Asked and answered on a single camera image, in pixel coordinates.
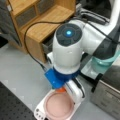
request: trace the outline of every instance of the wooden shelf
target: wooden shelf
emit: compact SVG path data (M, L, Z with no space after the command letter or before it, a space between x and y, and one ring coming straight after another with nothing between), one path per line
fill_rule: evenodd
M32 6L37 0L10 0L11 6L13 8L13 15L17 16L26 8Z
M50 10L48 10L43 16L39 16L31 24L40 21L61 22L71 17L73 13L74 11L72 10L55 5ZM23 36L25 34L26 29L29 26L26 26L21 30ZM45 38L52 34L58 26L59 24L37 24L29 29L27 36L30 39L34 39L36 42L42 42Z

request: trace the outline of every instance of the black cable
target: black cable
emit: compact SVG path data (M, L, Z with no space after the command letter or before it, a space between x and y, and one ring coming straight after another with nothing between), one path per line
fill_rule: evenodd
M91 15L94 15L94 16L96 16L96 17L99 17L99 18L101 18L101 19L103 19L104 21L105 21L105 23L109 23L104 17L101 17L101 16L99 16L99 15L97 15L97 14L95 14L95 13L92 13L92 12L89 12L89 11L82 11L81 13L89 13L89 14L91 14Z
M38 60L36 60L36 59L32 56L32 54L30 53L30 51L28 50L27 43L26 43L27 32L28 32L28 30L29 30L31 27L33 27L34 25L37 25L37 24L41 24L41 23L63 24L63 23L65 23L65 22L66 22L66 21L63 21L63 22L40 21L40 22L33 23L33 24L30 25L30 26L27 28L27 30L25 31L25 34L24 34L24 44L25 44L26 50L27 50L27 52L29 53L30 57L31 57L34 61L36 61L36 62L42 67L42 69L44 70L44 72L47 71L47 68L46 68L42 63L40 63Z
M101 34L103 34L105 37L107 37L110 41L112 41L115 44L120 44L120 42L115 42L112 38L110 38L108 35L106 35L104 32L102 32L100 29L98 29L97 27L95 27L93 24L91 24L90 22L87 22L90 26L92 26L94 29L96 29L97 31L99 31Z

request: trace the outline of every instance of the white device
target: white device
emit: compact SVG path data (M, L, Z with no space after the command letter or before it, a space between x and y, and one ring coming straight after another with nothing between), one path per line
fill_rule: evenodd
M64 81L64 87L75 105L78 104L79 106L85 98L85 90L76 78L79 73L83 51L105 60L113 57L118 50L119 5L120 0L115 0L110 21L106 25L71 20L69 23L61 25L55 32L53 52L49 53L47 57L56 78ZM43 107L43 101L37 108L41 109ZM36 114L38 113L35 110L35 117L37 120L41 120L38 118L39 115L36 116Z

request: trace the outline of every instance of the white table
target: white table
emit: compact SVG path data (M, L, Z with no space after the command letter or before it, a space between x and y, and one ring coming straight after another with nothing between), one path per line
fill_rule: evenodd
M81 77L80 79L86 90L86 99L72 119L115 120L90 102L92 87L86 80ZM29 55L8 44L0 49L0 81L33 112L51 89L41 67Z

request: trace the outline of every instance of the bowl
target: bowl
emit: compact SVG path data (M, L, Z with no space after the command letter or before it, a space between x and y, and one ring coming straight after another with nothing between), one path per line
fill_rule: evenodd
M67 92L53 92L44 102L44 110L50 120L66 120L74 110L74 102Z

